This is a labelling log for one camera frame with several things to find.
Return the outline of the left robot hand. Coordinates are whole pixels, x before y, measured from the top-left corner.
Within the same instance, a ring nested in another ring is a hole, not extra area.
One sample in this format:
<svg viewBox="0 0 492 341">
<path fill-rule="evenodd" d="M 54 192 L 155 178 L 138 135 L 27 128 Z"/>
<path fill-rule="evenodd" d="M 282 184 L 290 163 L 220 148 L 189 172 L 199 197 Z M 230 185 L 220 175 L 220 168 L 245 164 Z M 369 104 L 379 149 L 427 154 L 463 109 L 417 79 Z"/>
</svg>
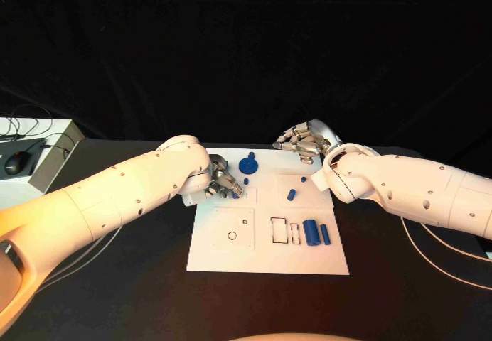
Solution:
<svg viewBox="0 0 492 341">
<path fill-rule="evenodd" d="M 219 198 L 239 199 L 242 197 L 242 188 L 227 172 L 226 160 L 217 154 L 210 154 L 209 159 L 210 182 L 204 190 L 206 196 L 219 195 Z"/>
</svg>

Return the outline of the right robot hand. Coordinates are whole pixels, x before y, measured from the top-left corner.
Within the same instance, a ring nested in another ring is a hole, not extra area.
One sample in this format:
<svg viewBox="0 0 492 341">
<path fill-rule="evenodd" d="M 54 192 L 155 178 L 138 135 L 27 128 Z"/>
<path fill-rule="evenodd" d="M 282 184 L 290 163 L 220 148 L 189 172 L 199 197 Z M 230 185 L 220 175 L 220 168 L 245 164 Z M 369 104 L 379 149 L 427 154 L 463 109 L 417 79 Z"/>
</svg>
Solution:
<svg viewBox="0 0 492 341">
<path fill-rule="evenodd" d="M 318 119 L 311 119 L 282 132 L 272 148 L 297 153 L 300 161 L 310 165 L 313 158 L 326 156 L 339 145 L 341 140 L 328 126 Z"/>
</svg>

